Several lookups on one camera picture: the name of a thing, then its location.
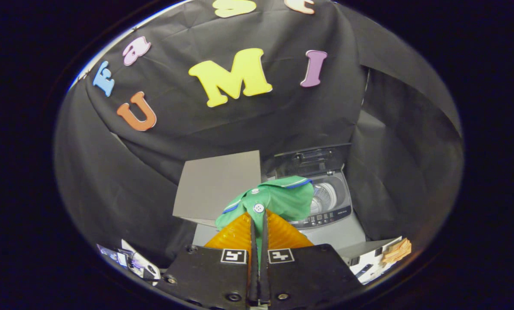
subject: control panel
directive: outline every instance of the control panel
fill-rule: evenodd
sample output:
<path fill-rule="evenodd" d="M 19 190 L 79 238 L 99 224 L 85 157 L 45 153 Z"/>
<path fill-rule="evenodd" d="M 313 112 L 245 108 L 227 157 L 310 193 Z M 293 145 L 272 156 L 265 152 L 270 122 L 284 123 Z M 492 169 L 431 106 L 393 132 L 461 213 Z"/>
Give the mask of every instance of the control panel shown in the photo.
<path fill-rule="evenodd" d="M 304 220 L 290 222 L 295 228 L 312 228 L 337 222 L 338 220 L 351 215 L 352 208 L 347 206 L 321 214 L 313 214 Z"/>

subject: green shirt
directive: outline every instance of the green shirt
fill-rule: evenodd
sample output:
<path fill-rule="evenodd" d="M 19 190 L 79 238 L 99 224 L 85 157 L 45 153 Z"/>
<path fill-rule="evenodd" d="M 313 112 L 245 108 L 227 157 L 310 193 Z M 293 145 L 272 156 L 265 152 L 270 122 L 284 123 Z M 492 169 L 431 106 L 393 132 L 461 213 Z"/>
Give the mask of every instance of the green shirt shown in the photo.
<path fill-rule="evenodd" d="M 303 220 L 310 214 L 310 202 L 314 196 L 312 181 L 303 177 L 287 177 L 267 181 L 257 188 L 237 196 L 224 208 L 215 222 L 218 229 L 223 229 L 233 220 L 244 214 L 255 222 L 257 253 L 261 266 L 263 217 L 269 209 L 284 220 Z"/>

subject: white button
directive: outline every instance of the white button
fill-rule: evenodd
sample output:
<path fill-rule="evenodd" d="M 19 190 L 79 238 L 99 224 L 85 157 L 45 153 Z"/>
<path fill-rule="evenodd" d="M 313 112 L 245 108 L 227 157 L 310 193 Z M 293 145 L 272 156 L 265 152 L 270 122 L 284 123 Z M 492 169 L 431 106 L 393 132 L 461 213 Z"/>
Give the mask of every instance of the white button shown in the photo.
<path fill-rule="evenodd" d="M 257 213 L 261 213 L 265 210 L 265 206 L 263 206 L 262 204 L 255 204 L 253 206 L 253 211 L 257 212 Z"/>

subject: letter m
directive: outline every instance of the letter m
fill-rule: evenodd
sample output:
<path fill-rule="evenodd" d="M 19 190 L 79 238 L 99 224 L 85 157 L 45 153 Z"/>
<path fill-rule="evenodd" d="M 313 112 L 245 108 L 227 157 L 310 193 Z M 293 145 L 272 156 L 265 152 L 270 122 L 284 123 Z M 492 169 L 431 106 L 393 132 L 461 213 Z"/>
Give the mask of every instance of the letter m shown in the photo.
<path fill-rule="evenodd" d="M 209 100 L 207 106 L 214 107 L 225 104 L 228 97 L 221 94 L 219 88 L 234 99 L 240 97 L 241 82 L 245 84 L 243 94 L 254 96 L 268 93 L 272 85 L 266 82 L 262 70 L 262 49 L 246 49 L 236 53 L 232 71 L 228 72 L 214 61 L 203 61 L 194 65 L 188 71 L 191 76 L 199 78 Z"/>

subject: cardboard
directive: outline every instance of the cardboard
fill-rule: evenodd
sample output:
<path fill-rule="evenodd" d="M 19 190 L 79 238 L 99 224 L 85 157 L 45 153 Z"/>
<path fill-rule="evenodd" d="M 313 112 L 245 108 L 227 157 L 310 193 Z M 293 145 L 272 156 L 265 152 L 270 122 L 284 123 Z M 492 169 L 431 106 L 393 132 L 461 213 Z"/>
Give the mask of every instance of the cardboard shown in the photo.
<path fill-rule="evenodd" d="M 236 196 L 261 183 L 259 151 L 186 161 L 172 215 L 215 227 Z"/>

